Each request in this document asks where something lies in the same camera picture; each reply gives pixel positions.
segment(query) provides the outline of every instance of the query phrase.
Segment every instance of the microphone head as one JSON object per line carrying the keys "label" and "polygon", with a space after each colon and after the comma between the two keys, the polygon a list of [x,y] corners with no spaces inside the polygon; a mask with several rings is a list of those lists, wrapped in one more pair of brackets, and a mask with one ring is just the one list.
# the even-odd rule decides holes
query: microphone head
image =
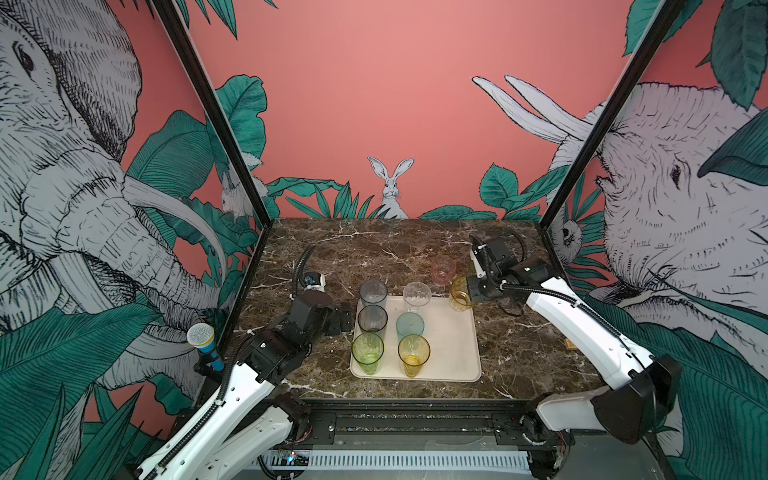
{"label": "microphone head", "polygon": [[202,349],[214,340],[214,328],[207,323],[195,323],[187,331],[187,341],[190,345]]}

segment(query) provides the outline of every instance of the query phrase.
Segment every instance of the brown marble surface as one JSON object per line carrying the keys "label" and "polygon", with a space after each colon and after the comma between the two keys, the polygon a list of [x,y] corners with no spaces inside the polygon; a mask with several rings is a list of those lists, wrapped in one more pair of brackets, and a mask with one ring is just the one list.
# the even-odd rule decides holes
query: brown marble surface
{"label": "brown marble surface", "polygon": [[[315,250],[305,271],[326,275],[326,292],[334,303],[356,304],[359,285],[378,277],[392,295],[412,281],[422,281],[434,295],[447,287],[430,281],[432,257],[457,261],[458,273],[473,273],[469,234],[485,239],[514,228],[533,255],[548,258],[533,223],[497,221],[434,222],[428,220],[278,220],[264,249],[259,269],[231,337],[265,326],[290,307],[290,273],[304,248]],[[510,246],[519,255],[514,240]],[[349,371],[352,333],[325,337],[319,348],[286,379],[305,397],[346,398],[516,398],[543,392],[578,392],[602,385],[594,367],[578,351],[565,348],[563,335],[537,313],[504,314],[496,303],[474,308],[482,377],[474,383],[360,379]]]}

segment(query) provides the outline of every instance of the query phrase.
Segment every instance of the plastic cup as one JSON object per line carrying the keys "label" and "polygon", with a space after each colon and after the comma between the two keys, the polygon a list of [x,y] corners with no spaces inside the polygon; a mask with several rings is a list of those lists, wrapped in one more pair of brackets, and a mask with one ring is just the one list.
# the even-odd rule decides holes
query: plastic cup
{"label": "plastic cup", "polygon": [[398,341],[408,335],[421,335],[424,333],[424,319],[416,312],[405,312],[397,317],[396,326]]}
{"label": "plastic cup", "polygon": [[402,289],[402,298],[406,301],[406,311],[418,312],[420,307],[429,303],[432,291],[426,283],[411,282]]}
{"label": "plastic cup", "polygon": [[352,357],[368,375],[376,373],[383,355],[384,341],[375,333],[363,333],[352,342]]}
{"label": "plastic cup", "polygon": [[363,332],[378,332],[386,326],[387,314],[379,305],[364,306],[357,314],[357,324]]}
{"label": "plastic cup", "polygon": [[456,260],[445,255],[438,255],[432,259],[432,282],[435,285],[450,285],[454,275],[456,275]]}
{"label": "plastic cup", "polygon": [[404,336],[397,346],[397,353],[402,360],[402,369],[408,377],[413,378],[429,360],[429,342],[421,335]]}
{"label": "plastic cup", "polygon": [[386,283],[374,278],[366,280],[360,285],[360,299],[363,305],[376,305],[382,303],[387,296]]}
{"label": "plastic cup", "polygon": [[472,308],[472,302],[469,301],[466,276],[460,276],[453,280],[451,284],[451,299],[448,301],[448,305],[456,312],[463,312]]}

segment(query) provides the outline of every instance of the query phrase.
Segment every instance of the blue microphone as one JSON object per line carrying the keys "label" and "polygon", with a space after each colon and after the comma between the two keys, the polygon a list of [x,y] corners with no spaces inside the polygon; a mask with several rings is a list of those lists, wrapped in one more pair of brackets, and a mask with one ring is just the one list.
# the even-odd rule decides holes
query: blue microphone
{"label": "blue microphone", "polygon": [[207,353],[213,359],[210,366],[217,372],[224,370],[224,362],[221,361],[219,353],[214,344],[214,328],[207,323],[195,323],[187,331],[187,341],[202,353]]}

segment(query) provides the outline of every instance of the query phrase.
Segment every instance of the vent grille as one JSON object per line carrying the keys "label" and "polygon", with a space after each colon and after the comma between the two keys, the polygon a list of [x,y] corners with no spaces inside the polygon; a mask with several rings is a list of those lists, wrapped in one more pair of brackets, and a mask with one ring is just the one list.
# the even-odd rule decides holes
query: vent grille
{"label": "vent grille", "polygon": [[[526,452],[404,452],[403,450],[303,450],[310,470],[463,470],[503,473],[530,473]],[[274,450],[264,455],[272,470],[300,470],[305,467],[285,462]]]}

